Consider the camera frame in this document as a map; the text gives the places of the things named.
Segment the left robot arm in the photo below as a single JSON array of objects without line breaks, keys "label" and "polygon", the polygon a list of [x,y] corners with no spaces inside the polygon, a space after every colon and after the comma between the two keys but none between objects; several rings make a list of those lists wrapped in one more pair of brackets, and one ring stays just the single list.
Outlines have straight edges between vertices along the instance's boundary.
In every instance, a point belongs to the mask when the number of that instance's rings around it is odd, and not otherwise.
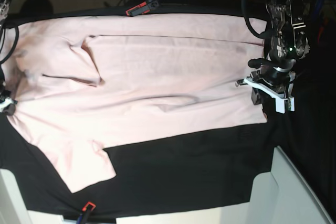
[{"label": "left robot arm", "polygon": [[270,49],[263,58],[251,59],[248,66],[254,71],[236,86],[249,85],[254,105],[274,99],[275,110],[285,114],[295,110],[292,96],[296,78],[292,70],[295,63],[309,53],[306,35],[303,0],[267,0],[266,10],[270,15],[271,27],[258,33],[252,27],[246,7],[247,0],[241,0],[241,11],[248,30],[257,38],[270,43]]}]

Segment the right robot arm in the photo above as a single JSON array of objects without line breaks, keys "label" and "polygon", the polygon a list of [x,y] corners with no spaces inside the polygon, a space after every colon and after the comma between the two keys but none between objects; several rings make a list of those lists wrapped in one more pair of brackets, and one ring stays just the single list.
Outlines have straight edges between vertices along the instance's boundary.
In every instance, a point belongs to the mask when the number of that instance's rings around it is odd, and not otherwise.
[{"label": "right robot arm", "polygon": [[15,38],[11,49],[1,59],[1,114],[13,115],[16,109],[17,101],[11,97],[11,92],[6,89],[5,75],[2,70],[3,64],[12,56],[19,39],[18,26],[10,21],[7,21],[7,16],[12,0],[1,0],[1,51],[4,48],[6,32],[10,27],[14,28]]}]

